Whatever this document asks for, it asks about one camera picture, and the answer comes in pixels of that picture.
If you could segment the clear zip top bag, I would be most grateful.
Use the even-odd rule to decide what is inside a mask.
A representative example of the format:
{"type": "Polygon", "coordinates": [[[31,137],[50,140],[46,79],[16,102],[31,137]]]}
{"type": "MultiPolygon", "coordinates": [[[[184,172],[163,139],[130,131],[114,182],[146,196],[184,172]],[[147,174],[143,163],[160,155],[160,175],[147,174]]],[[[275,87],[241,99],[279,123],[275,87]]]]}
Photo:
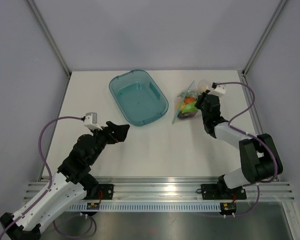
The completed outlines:
{"type": "Polygon", "coordinates": [[[198,109],[195,107],[199,95],[209,89],[206,80],[193,80],[186,88],[182,89],[174,99],[174,114],[172,124],[193,119],[198,109]]]}

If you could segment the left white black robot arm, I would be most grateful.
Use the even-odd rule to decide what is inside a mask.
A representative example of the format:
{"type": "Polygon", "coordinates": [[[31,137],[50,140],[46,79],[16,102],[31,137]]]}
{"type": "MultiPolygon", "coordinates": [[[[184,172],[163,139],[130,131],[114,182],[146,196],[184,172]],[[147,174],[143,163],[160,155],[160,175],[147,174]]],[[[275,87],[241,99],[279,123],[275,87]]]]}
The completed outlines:
{"type": "Polygon", "coordinates": [[[99,182],[90,174],[106,145],[124,142],[130,125],[86,123],[90,134],[81,135],[47,185],[14,213],[0,217],[3,234],[12,240],[38,240],[45,229],[71,205],[95,197],[102,199],[99,182]]]}

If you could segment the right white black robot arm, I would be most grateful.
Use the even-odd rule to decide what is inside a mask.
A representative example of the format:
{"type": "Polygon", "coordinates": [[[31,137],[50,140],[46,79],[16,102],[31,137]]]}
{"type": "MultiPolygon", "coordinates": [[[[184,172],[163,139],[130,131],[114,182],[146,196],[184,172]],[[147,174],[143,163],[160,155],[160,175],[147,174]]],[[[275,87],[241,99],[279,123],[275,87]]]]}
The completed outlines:
{"type": "Polygon", "coordinates": [[[222,140],[239,150],[240,167],[218,177],[216,183],[203,183],[203,200],[245,200],[245,187],[276,178],[283,165],[272,137],[253,135],[232,126],[221,115],[220,98],[202,93],[195,104],[201,111],[204,130],[211,137],[222,140]]]}

